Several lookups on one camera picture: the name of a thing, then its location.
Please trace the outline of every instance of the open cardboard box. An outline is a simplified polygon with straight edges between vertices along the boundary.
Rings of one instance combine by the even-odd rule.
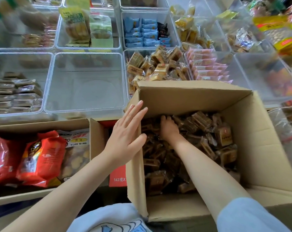
[[[145,118],[197,110],[221,112],[231,125],[238,146],[237,169],[252,198],[268,209],[292,204],[292,168],[256,92],[213,81],[140,81],[138,85],[129,105],[143,100],[148,107]],[[199,194],[146,197],[142,150],[126,164],[126,177],[129,200],[149,221],[210,215]]]
[[[40,123],[16,124],[0,126],[0,137],[20,139],[26,136],[36,135],[51,130],[73,131],[90,128],[90,160],[100,154],[105,147],[104,129],[101,124],[93,119],[76,119],[67,121],[49,121]],[[21,190],[17,188],[1,191],[0,205],[19,202],[29,199],[44,197],[54,188],[38,190],[37,187],[27,186]]]

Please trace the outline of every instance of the stack of pink packets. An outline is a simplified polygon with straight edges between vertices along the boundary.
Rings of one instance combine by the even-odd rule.
[[[187,60],[194,80],[223,81],[229,84],[233,82],[229,80],[229,72],[225,71],[228,66],[216,62],[213,49],[190,48],[187,52]]]

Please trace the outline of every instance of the hand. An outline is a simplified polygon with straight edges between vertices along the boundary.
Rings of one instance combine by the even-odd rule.
[[[171,144],[173,140],[179,136],[181,135],[179,134],[178,126],[174,123],[172,118],[170,116],[167,118],[161,116],[160,137]]]
[[[135,139],[137,128],[148,111],[147,107],[140,111],[142,106],[143,101],[139,101],[136,106],[131,105],[124,116],[116,122],[107,141],[103,152],[109,155],[115,168],[129,162],[146,142],[146,134],[141,134]]]

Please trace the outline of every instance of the yellow oval label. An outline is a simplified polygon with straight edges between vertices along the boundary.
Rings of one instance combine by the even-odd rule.
[[[87,141],[87,138],[76,138],[76,139],[72,139],[71,142],[85,142]]]

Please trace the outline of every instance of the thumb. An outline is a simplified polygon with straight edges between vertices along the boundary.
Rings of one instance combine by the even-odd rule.
[[[145,144],[146,138],[147,138],[146,134],[141,134],[137,139],[131,142],[128,145],[129,152],[135,155]]]

